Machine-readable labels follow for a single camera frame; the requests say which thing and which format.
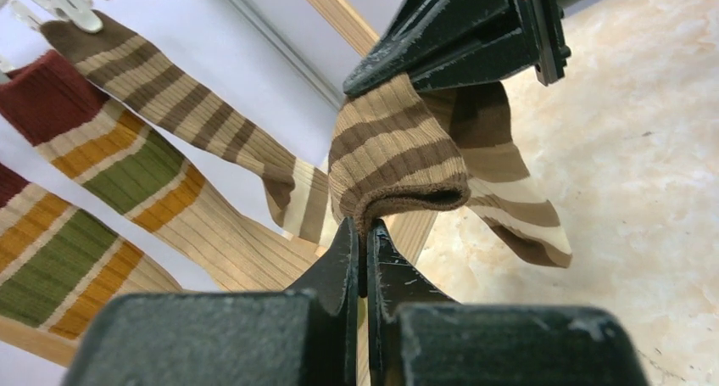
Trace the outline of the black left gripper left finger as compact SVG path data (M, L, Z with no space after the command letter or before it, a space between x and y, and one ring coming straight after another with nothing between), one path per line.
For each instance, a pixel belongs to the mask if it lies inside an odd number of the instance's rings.
M279 292L127 294L92 322L66 385L353 385L359 236Z

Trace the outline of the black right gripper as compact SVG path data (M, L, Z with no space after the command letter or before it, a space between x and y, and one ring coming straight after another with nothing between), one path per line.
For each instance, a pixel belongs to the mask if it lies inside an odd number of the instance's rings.
M583 0L404 0L391 25L343 82L361 96L397 75L416 91L501 81L534 66L545 86L565 76L561 21ZM516 29L516 7L528 34Z

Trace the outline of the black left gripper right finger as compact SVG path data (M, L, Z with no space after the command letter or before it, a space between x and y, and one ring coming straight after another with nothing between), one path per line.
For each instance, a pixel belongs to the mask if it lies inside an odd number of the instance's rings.
M608 311L461 304L396 249L376 221L366 242L374 385L645 385L633 343Z

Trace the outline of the brown beige striped sock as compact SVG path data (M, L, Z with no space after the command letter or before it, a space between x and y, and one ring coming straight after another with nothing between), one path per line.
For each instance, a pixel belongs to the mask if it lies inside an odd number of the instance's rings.
M327 246L337 230L327 174L188 75L134 30L97 13L96 33L67 21L41 24L48 43L89 81L195 148L258 176L271 219L285 232Z

